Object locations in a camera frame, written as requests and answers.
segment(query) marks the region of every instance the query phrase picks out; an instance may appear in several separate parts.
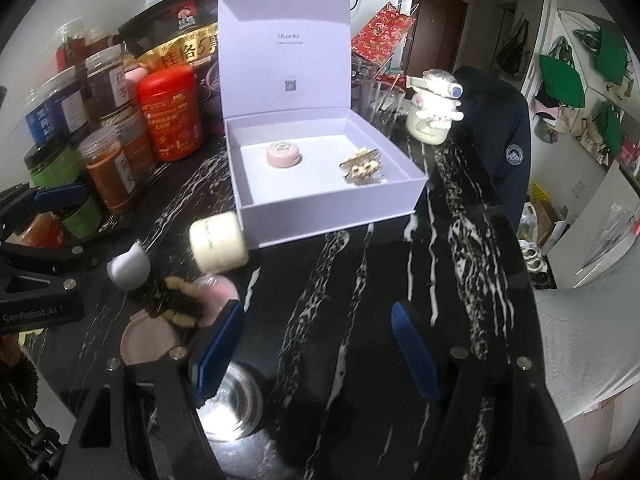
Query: white label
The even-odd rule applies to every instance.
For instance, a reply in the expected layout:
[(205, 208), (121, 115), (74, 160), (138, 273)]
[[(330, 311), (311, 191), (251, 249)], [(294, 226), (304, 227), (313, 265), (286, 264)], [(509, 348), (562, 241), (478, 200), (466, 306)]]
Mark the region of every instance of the white label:
[(71, 94), (60, 104), (62, 105), (62, 113), (65, 116), (66, 126), (68, 126), (70, 133), (86, 124), (86, 114), (84, 113), (82, 96), (79, 91)]
[(111, 91), (113, 92), (113, 101), (116, 108), (120, 108), (129, 102), (129, 88), (127, 88), (127, 80), (124, 77), (124, 68), (117, 66), (109, 71), (109, 80), (111, 81)]
[(127, 156), (124, 152), (116, 157), (115, 163), (116, 169), (118, 170), (122, 183), (124, 184), (124, 189), (127, 190), (128, 194), (131, 194), (136, 187), (136, 180), (133, 178), (131, 168), (129, 167), (129, 161), (127, 160)]

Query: box lid flap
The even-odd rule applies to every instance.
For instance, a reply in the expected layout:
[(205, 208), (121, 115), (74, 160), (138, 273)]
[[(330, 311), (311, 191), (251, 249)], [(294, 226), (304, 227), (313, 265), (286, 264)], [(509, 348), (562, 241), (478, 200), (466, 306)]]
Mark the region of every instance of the box lid flap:
[(219, 0), (226, 118), (351, 107), (350, 0)]

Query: white bottle with plush toy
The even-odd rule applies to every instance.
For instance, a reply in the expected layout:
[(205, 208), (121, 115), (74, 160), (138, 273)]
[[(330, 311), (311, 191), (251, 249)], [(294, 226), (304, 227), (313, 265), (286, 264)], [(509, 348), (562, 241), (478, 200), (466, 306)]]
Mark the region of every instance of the white bottle with plush toy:
[(436, 68), (427, 70), (422, 77), (408, 76), (406, 85), (415, 90), (406, 129), (420, 142), (442, 144), (452, 121), (461, 121), (464, 117), (458, 111), (462, 85), (449, 72)]

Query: lavender gift box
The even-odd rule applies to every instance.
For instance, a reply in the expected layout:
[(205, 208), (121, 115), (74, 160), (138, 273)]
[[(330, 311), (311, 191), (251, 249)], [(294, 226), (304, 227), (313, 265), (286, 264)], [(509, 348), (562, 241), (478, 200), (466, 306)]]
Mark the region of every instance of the lavender gift box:
[[(250, 248), (410, 214), (426, 177), (351, 111), (350, 0), (219, 0), (220, 85), (234, 199)], [(288, 140), (302, 161), (272, 168)], [(380, 150), (384, 179), (348, 184), (341, 162)]]

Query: screw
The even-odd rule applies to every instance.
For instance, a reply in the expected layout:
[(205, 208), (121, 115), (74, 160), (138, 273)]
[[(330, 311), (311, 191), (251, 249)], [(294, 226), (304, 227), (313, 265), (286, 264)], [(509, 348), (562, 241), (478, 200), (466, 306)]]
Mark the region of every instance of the screw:
[(449, 350), (449, 353), (451, 354), (451, 357), (459, 361), (462, 361), (469, 357), (468, 350), (462, 346), (453, 346), (451, 350)]
[(111, 359), (107, 359), (106, 367), (107, 367), (107, 370), (110, 372), (116, 371), (118, 368), (120, 368), (120, 359), (118, 359), (117, 357), (112, 357)]
[(531, 367), (533, 366), (531, 359), (528, 357), (518, 357), (516, 359), (516, 364), (521, 370), (531, 370)]
[(184, 346), (174, 346), (169, 350), (169, 357), (174, 361), (178, 361), (187, 355), (187, 349)]

